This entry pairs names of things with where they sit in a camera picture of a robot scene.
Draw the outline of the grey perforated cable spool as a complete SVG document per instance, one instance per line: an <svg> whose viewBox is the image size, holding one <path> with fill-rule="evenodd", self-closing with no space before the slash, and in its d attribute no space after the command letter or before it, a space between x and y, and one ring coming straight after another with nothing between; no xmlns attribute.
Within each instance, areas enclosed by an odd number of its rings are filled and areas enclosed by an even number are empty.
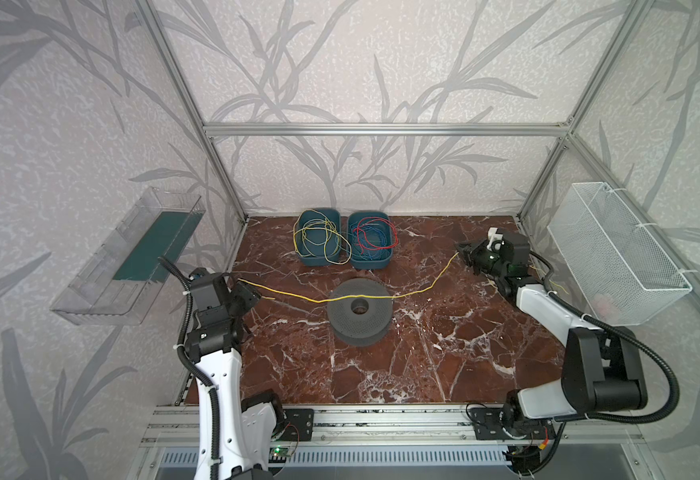
<svg viewBox="0 0 700 480"><path fill-rule="evenodd" d="M367 278L340 284L327 304L335 336L350 346L367 347L383 339L392 323L393 300L386 287Z"/></svg>

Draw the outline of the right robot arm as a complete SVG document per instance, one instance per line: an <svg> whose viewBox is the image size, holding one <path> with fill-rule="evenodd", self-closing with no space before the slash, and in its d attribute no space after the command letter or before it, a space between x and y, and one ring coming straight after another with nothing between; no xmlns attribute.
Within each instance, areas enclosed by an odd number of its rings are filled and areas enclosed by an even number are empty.
<svg viewBox="0 0 700 480"><path fill-rule="evenodd" d="M552 287L554 268L537 277L538 255L522 234L493 228L481 242L457 246L464 264L491 280L498 293L550 332L565 349L561 376L546 384L510 392L500 416L516 433L531 421L600 420L622 424L659 422L677 409L680 382L670 364L624 327L611 326L565 301ZM647 413L649 393L642 360L650 359L665 376L668 398Z"/></svg>

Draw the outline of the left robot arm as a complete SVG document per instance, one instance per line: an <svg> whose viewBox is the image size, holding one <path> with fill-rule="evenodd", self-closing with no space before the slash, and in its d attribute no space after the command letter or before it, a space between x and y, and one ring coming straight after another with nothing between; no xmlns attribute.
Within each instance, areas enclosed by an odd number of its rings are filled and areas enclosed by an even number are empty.
<svg viewBox="0 0 700 480"><path fill-rule="evenodd" d="M186 301L174 349L199 391L197 479L273 479L271 440L286 427L277 394L241 397L244 316L261 300L256 287L228 273L199 267L185 276L167 258L158 262L182 285Z"/></svg>

